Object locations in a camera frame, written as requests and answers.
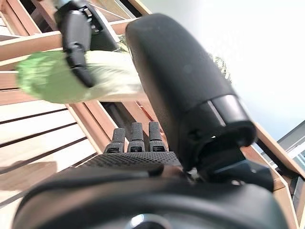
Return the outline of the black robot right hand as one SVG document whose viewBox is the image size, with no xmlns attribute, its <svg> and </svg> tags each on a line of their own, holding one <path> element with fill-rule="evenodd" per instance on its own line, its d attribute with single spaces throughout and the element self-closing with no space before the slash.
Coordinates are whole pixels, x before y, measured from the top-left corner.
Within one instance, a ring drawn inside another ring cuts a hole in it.
<svg viewBox="0 0 305 229">
<path fill-rule="evenodd" d="M 285 229 L 270 169 L 243 156 L 256 138 L 232 86 L 195 38 L 153 14 L 126 28 L 132 66 L 170 150 L 118 142 L 33 187 L 15 229 Z"/>
</svg>

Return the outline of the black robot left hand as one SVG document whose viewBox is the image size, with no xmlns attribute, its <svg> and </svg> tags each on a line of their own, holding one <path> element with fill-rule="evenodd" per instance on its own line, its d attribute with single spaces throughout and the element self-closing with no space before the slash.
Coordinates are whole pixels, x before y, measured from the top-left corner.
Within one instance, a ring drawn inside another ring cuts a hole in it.
<svg viewBox="0 0 305 229">
<path fill-rule="evenodd" d="M 54 0 L 53 5 L 67 64 L 81 83 L 93 87 L 96 81 L 87 68 L 86 52 L 116 51 L 119 48 L 117 41 L 88 1 Z"/>
</svg>

